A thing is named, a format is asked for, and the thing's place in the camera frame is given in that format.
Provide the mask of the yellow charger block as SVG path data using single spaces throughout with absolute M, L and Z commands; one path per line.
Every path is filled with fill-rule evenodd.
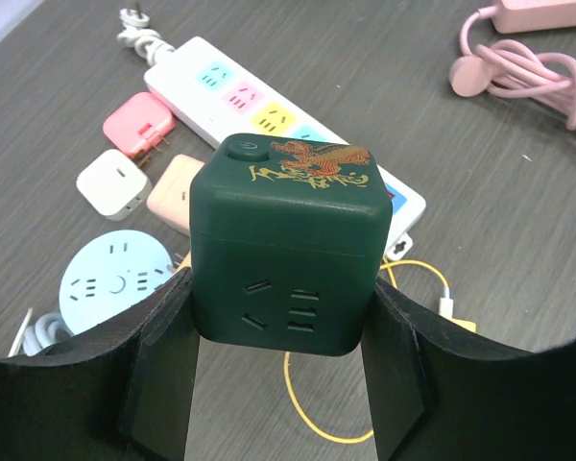
M 446 319 L 450 322 L 452 322 L 453 324 L 464 328 L 472 333 L 475 333 L 477 330 L 477 325 L 472 322 L 472 321 L 468 321 L 468 320 L 463 320 L 463 319 L 457 319 L 454 317 L 446 317 Z

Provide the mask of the white multicolour power strip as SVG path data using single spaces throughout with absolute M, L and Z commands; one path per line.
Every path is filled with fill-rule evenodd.
M 120 10 L 123 31 L 117 36 L 151 67 L 144 74 L 148 89 L 212 148 L 234 133 L 256 133 L 294 138 L 314 147 L 348 143 L 300 107 L 258 79 L 205 39 L 195 36 L 175 48 L 149 28 L 150 18 L 137 7 Z M 356 175 L 343 169 L 340 176 L 316 177 L 303 170 L 266 167 L 254 169 L 253 180 L 300 180 L 310 186 L 356 185 Z M 413 188 L 378 164 L 390 194 L 393 218 L 385 256 L 397 261 L 412 248 L 407 231 L 420 219 L 426 201 Z

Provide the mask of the pink power strip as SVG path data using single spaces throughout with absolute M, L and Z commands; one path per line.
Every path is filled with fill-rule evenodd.
M 500 0 L 492 23 L 501 34 L 576 27 L 576 0 Z

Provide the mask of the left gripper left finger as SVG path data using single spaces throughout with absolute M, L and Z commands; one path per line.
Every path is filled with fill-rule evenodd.
M 0 460 L 181 460 L 200 337 L 191 273 L 34 355 L 0 359 Z

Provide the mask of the dark green cube socket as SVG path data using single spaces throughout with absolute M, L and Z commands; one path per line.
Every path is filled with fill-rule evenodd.
M 198 332 L 268 350 L 353 351 L 392 215 L 363 147 L 228 136 L 190 186 Z

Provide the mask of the red pink flat charger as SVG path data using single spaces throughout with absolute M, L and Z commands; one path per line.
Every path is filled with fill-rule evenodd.
M 130 159 L 155 148 L 176 125 L 173 113 L 152 93 L 134 94 L 105 120 L 102 130 Z

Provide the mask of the pink cube socket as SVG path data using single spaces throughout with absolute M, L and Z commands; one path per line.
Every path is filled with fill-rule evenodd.
M 190 185 L 204 163 L 176 155 L 147 198 L 147 208 L 175 231 L 190 234 Z

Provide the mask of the white flat charger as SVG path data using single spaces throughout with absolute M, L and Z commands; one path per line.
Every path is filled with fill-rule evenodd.
M 76 179 L 79 192 L 110 221 L 121 221 L 141 205 L 153 190 L 148 176 L 126 155 L 108 149 Z

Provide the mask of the orange cube socket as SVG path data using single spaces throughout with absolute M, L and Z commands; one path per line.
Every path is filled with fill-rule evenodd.
M 183 269 L 191 267 L 191 253 L 187 252 L 184 255 L 174 254 L 174 272 L 177 273 Z

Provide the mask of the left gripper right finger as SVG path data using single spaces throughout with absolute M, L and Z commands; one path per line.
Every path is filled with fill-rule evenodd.
M 576 460 L 576 339 L 516 349 L 380 281 L 362 357 L 381 460 Z

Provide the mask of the round light blue socket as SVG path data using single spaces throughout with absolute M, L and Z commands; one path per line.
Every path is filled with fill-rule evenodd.
M 115 230 L 96 237 L 66 267 L 59 309 L 35 322 L 27 312 L 9 355 L 36 355 L 96 327 L 154 293 L 172 277 L 173 270 L 168 251 L 148 233 Z

